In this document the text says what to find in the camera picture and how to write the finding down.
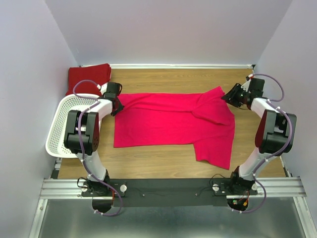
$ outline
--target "white laundry basket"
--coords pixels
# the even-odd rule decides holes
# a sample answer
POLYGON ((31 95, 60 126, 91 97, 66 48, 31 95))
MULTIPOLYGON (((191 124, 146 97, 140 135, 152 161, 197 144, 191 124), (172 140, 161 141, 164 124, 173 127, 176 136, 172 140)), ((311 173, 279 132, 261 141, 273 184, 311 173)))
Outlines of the white laundry basket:
MULTIPOLYGON (((94 94, 80 94, 87 97, 95 97, 94 94)), ((64 134, 66 128, 67 115, 70 110, 83 111, 92 105, 95 101, 92 99, 78 98, 74 94, 64 97, 58 105, 54 115, 53 122, 47 137, 45 148, 46 151, 55 157, 76 158, 76 155, 64 146, 64 134)))

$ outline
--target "pink fabric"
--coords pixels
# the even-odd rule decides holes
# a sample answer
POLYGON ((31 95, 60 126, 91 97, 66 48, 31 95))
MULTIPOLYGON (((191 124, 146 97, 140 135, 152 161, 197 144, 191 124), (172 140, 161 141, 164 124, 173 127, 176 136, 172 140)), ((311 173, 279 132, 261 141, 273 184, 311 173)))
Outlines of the pink fabric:
POLYGON ((194 144, 196 160, 230 167, 234 115, 220 87, 206 93, 121 94, 114 147, 194 144))

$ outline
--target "wall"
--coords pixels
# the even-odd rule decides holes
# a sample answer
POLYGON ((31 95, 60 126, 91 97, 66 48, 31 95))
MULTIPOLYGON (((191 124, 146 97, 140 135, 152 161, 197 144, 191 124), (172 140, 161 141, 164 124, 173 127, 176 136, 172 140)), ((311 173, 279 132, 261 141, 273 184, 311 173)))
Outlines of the wall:
POLYGON ((291 0, 46 0, 79 64, 256 63, 291 0))
POLYGON ((42 0, 0 7, 0 237, 28 237, 54 158, 45 140, 77 63, 42 0))
MULTIPOLYGON (((294 145, 284 154, 293 176, 303 180, 308 204, 315 224, 316 205, 316 65, 317 65, 317 1, 294 0, 274 36, 264 50, 256 72, 275 76, 285 89, 282 108, 297 115, 294 145)), ((269 97, 279 97, 278 86, 267 81, 269 97)))

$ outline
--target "wooden tabletop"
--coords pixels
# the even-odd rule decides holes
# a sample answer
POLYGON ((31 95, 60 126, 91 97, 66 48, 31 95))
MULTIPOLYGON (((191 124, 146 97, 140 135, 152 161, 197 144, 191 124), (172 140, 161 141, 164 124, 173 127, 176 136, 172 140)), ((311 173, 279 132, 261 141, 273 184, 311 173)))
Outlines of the wooden tabletop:
MULTIPOLYGON (((244 83, 250 69, 113 69, 111 80, 123 85, 122 93, 204 93, 217 86, 228 92, 235 83, 244 83)), ((192 144, 114 148, 114 118, 103 119, 98 153, 113 179, 210 178, 226 177, 246 161, 253 151, 260 118, 249 110, 229 105, 235 115, 235 137, 230 170, 196 161, 192 144)), ((63 159, 59 179, 85 177, 78 159, 63 159)), ((262 171, 261 177, 284 177, 279 159, 262 171)))

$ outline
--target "folded cloth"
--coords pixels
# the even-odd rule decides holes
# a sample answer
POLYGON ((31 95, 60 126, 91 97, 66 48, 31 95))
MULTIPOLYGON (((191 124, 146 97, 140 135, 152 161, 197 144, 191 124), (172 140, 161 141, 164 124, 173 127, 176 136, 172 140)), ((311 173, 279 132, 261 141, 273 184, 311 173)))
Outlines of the folded cloth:
MULTIPOLYGON (((73 93, 75 85, 84 79, 90 79, 99 85, 110 81, 111 68, 108 63, 90 66, 74 67, 68 71, 68 91, 66 96, 73 93)), ((98 88, 91 83, 82 83, 76 88, 76 93, 90 93, 101 96, 98 88)))
POLYGON ((114 147, 194 144, 196 160, 230 167, 234 115, 220 87, 206 93, 121 94, 114 147))

